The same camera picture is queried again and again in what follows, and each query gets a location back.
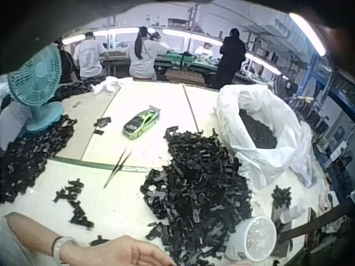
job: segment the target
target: tweezers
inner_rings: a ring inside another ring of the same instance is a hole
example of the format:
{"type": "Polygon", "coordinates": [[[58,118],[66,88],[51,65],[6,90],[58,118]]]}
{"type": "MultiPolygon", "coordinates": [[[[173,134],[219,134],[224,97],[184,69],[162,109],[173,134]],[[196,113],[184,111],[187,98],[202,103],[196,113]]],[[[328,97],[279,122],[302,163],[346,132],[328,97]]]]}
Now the tweezers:
{"type": "Polygon", "coordinates": [[[118,162],[116,163],[115,167],[113,168],[111,175],[110,175],[109,178],[107,179],[104,188],[107,187],[107,185],[109,184],[109,182],[111,181],[111,179],[116,175],[116,173],[117,173],[118,171],[121,171],[121,170],[122,170],[123,164],[127,161],[128,157],[131,155],[132,150],[129,152],[129,154],[126,156],[125,159],[123,159],[123,162],[120,164],[120,162],[121,162],[121,160],[122,160],[122,157],[123,157],[123,154],[125,154],[125,152],[126,152],[126,149],[127,149],[127,148],[124,149],[124,151],[122,152],[122,154],[121,154],[121,156],[120,156],[120,159],[118,159],[118,162]]]}

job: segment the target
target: toy car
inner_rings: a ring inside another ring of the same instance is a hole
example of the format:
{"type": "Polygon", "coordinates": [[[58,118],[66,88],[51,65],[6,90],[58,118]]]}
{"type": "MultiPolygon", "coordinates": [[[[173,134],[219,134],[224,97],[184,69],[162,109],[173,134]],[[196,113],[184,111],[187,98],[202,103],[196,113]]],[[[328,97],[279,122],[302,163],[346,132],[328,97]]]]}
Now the toy car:
{"type": "Polygon", "coordinates": [[[124,125],[122,134],[135,140],[155,125],[159,119],[160,109],[150,105],[148,110],[140,112],[124,125]]]}

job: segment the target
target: teal fan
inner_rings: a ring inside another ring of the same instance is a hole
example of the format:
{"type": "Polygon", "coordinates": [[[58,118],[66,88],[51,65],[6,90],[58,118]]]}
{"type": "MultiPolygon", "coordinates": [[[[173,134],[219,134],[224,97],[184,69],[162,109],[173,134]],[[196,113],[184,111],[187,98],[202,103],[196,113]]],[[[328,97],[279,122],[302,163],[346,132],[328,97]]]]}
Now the teal fan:
{"type": "Polygon", "coordinates": [[[54,44],[43,48],[20,69],[8,74],[12,95],[30,107],[32,118],[26,123],[28,131],[43,130],[64,113],[62,103],[47,104],[58,87],[61,74],[59,50],[54,44]]]}

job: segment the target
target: wrist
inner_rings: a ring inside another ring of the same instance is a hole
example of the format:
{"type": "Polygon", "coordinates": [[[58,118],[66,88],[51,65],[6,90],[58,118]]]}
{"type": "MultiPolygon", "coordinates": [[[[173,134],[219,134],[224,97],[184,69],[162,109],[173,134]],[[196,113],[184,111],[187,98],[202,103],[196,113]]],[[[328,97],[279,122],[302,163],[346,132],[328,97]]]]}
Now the wrist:
{"type": "Polygon", "coordinates": [[[60,251],[61,261],[70,264],[70,266],[84,266],[87,263],[84,247],[79,247],[73,243],[67,243],[60,251]]]}

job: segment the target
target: fan base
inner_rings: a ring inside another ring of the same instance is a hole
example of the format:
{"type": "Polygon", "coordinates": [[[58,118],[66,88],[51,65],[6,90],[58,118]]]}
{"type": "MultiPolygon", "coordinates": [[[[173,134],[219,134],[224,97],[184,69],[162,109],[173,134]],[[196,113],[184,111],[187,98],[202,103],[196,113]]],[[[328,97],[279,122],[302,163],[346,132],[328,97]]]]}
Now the fan base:
{"type": "Polygon", "coordinates": [[[64,107],[62,103],[54,101],[50,104],[46,104],[41,109],[41,118],[32,118],[26,123],[27,131],[41,131],[46,129],[53,122],[57,122],[60,116],[64,113],[64,107]]]}

